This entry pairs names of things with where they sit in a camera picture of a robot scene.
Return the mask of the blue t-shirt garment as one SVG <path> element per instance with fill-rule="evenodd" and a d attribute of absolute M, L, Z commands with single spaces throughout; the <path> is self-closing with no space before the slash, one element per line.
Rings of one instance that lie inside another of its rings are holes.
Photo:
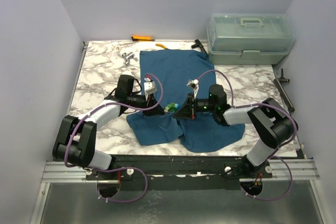
<path fill-rule="evenodd" d="M 140 73 L 154 74 L 163 90 L 155 95 L 161 107 L 170 103 L 182 105 L 191 89 L 189 80 L 202 76 L 198 98 L 208 97 L 208 89 L 216 83 L 214 65 L 208 55 L 195 50 L 164 49 L 140 52 Z M 194 120 L 177 120 L 172 114 L 145 116 L 141 112 L 126 117 L 141 146 L 170 143 L 181 144 L 194 153 L 214 152 L 243 138 L 245 125 L 220 126 L 212 116 L 198 113 Z"/>

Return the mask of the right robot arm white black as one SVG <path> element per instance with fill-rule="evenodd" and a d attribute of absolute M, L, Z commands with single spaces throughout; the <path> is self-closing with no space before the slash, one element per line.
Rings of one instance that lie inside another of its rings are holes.
<path fill-rule="evenodd" d="M 259 135 L 255 146 L 245 156 L 237 168 L 236 175 L 252 178 L 284 145 L 291 142 L 298 130 L 297 122 L 272 98 L 262 103 L 232 106 L 227 103 L 227 94 L 222 85 L 209 87 L 207 99 L 197 99 L 194 93 L 187 95 L 186 101 L 173 113 L 176 119 L 195 119 L 198 112 L 210 112 L 214 121 L 221 126 L 252 124 Z"/>

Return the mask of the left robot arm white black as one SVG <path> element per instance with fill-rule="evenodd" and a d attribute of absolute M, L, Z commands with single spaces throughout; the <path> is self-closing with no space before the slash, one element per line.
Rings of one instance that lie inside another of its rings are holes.
<path fill-rule="evenodd" d="M 117 87 L 92 110 L 78 116 L 63 118 L 53 149 L 52 156 L 63 161 L 67 167 L 97 169 L 104 179 L 116 175 L 112 156 L 96 149 L 97 131 L 111 120 L 125 113 L 127 109 L 141 111 L 146 116 L 163 115 L 161 98 L 155 93 L 163 93 L 163 85 L 153 74 L 147 73 L 140 84 L 140 91 L 134 91 L 133 76 L 122 74 Z"/>

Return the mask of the rainbow flower plush brooch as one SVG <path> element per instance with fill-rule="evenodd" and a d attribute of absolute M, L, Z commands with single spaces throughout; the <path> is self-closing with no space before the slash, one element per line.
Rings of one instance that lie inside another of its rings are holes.
<path fill-rule="evenodd" d="M 165 113 L 175 113 L 180 109 L 180 105 L 177 103 L 170 103 L 164 108 Z"/>

